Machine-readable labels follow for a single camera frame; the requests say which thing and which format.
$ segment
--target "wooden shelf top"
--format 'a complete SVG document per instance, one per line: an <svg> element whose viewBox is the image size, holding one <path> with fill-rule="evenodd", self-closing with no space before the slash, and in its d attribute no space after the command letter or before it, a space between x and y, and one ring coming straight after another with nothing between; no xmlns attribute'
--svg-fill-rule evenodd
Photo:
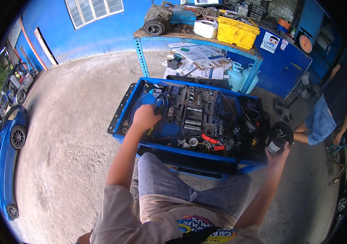
<svg viewBox="0 0 347 244"><path fill-rule="evenodd" d="M255 51L254 48L256 48L255 46L253 46L253 48L247 50L244 48L241 48L239 46L236 46L235 44L229 44L226 42L222 42L222 41L218 41L217 38L205 38L203 36L199 36L197 34L194 33L193 31L194 26L193 25L171 25L169 30L165 32L164 35L161 36L155 36L154 38L156 38L156 41L159 40L159 37L178 37L178 38L189 38L189 39L196 39L196 40L200 40L200 41L207 41L207 42L213 42L219 45L223 45L223 46L227 46L230 48L234 48L237 49L241 52L245 52L249 55L253 55L256 56L256 54L258 54L259 52ZM153 37L153 36L149 36L147 35L142 28L140 28L139 30L137 30L136 32L134 32L133 34L135 37Z"/></svg>

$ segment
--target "hand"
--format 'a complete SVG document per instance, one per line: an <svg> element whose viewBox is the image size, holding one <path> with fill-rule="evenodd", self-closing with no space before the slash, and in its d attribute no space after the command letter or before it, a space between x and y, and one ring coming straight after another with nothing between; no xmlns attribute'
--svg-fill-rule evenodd
<svg viewBox="0 0 347 244"><path fill-rule="evenodd" d="M144 132L159 120L161 120L161 115L154 115L153 105L144 104L136 110L131 127Z"/></svg>
<svg viewBox="0 0 347 244"><path fill-rule="evenodd" d="M343 132L339 132L337 133L336 135L336 138L333 139L333 144L337 145L337 144L340 144L340 141L342 140L342 136L343 136Z"/></svg>
<svg viewBox="0 0 347 244"><path fill-rule="evenodd" d="M277 173L280 172L280 170L283 171L289 153L290 146L288 145L288 142L284 144L284 151L282 154L273 155L267 150L267 148L265 148L265 154L267 154L268 158L268 173Z"/></svg>
<svg viewBox="0 0 347 244"><path fill-rule="evenodd" d="M90 244L90 237L91 237L92 231L93 231L93 229L90 232L85 233L84 235L77 238L76 242L78 242L80 244Z"/></svg>

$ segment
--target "metal shelf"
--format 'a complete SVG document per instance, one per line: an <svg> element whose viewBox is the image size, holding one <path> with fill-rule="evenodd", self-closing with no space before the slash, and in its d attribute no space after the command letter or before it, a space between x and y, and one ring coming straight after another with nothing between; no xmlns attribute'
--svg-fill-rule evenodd
<svg viewBox="0 0 347 244"><path fill-rule="evenodd" d="M205 38L195 34L193 32L193 26L191 25L171 25L170 32L165 33L162 36L148 36L142 29L139 29L134 32L133 39L135 41L138 59L141 64L141 70L144 74L144 77L149 77L149 71L142 50L142 41L188 42L206 46L213 46L254 60L253 68L251 69L249 76L245 81L243 90L241 91L242 93L247 92L257 72L259 71L260 65L263 62L263 57L260 55L255 46L253 46L250 50L247 50L234 44L218 41L216 38Z"/></svg>

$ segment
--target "parts organizer drawer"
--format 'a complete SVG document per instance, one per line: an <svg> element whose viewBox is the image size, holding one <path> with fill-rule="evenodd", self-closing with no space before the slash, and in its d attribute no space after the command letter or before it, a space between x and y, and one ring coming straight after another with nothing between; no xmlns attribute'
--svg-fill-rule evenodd
<svg viewBox="0 0 347 244"><path fill-rule="evenodd" d="M270 122L259 98L208 85L140 78L124 95L108 133L122 142L142 104L154 104L163 118L143 134L140 155L148 151L170 169L219 179L267 164Z"/></svg>

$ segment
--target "denim shorts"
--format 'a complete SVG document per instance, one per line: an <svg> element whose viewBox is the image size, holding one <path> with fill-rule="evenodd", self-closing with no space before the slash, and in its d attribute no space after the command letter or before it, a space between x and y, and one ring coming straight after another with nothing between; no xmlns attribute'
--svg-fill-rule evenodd
<svg viewBox="0 0 347 244"><path fill-rule="evenodd" d="M324 96L314 105L314 112L307 117L305 124L309 130L309 145L324 141L336 128L337 124L329 114Z"/></svg>

